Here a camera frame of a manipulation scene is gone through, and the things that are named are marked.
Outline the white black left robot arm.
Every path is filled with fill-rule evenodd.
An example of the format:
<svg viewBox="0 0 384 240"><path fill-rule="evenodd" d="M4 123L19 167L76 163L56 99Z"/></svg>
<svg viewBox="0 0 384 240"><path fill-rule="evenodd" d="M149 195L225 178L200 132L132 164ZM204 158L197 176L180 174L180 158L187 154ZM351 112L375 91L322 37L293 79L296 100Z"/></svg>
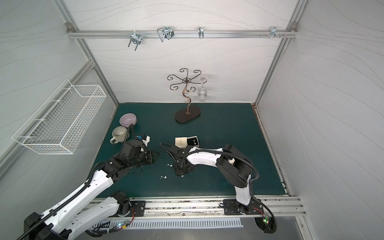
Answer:
<svg viewBox="0 0 384 240"><path fill-rule="evenodd" d="M88 180L42 214L30 214L24 221L20 240L73 240L90 231L98 222L117 215L134 215L134 207L127 195L114 192L100 204L86 211L95 197L129 174L133 168L154 164L159 152L147 149L147 142L129 140L121 151L109 160L96 164Z"/></svg>

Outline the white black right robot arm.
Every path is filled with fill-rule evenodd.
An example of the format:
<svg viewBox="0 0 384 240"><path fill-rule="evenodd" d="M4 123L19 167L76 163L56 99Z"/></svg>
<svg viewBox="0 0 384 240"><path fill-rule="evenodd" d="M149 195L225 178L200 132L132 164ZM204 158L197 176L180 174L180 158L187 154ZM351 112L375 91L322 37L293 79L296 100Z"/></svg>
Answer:
<svg viewBox="0 0 384 240"><path fill-rule="evenodd" d="M226 145L219 149L187 146L182 149L166 145L164 150L175 161L176 175L189 173L197 165L215 167L234 186L237 203L243 208L251 205L254 197L253 182L260 177L260 174L251 160L234 146Z"/></svg>

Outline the cream drawer jewelry box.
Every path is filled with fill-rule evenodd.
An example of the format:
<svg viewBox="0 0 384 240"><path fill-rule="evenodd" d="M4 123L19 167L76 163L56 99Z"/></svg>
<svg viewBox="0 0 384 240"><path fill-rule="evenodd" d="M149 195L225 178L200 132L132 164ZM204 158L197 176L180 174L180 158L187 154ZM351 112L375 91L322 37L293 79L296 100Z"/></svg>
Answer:
<svg viewBox="0 0 384 240"><path fill-rule="evenodd" d="M196 140L196 144L193 144L191 142L192 139L195 139ZM193 146L193 147L199 147L200 146L200 143L199 143L199 140L198 140L198 137L197 136L193 136L193 137L178 137L178 138L175 138L175 146L178 147L178 148L186 148L187 146Z"/></svg>

